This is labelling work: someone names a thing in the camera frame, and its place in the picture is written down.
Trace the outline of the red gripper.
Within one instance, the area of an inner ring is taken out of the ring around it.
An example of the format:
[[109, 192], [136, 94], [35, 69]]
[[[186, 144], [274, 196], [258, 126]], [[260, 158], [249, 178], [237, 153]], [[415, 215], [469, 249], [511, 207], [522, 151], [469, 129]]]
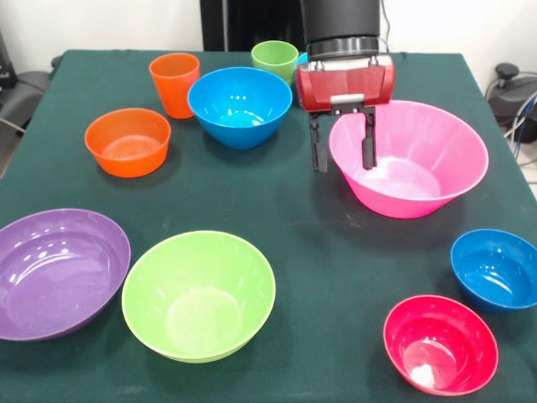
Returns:
[[362, 165], [371, 170], [377, 165], [375, 145], [375, 107], [390, 101], [395, 86], [394, 62], [390, 55], [372, 55], [346, 60], [318, 60], [299, 64], [295, 84], [300, 105], [309, 114], [313, 171], [326, 173], [327, 152], [322, 143], [319, 113], [346, 107], [356, 111], [365, 107], [365, 137], [362, 140]]

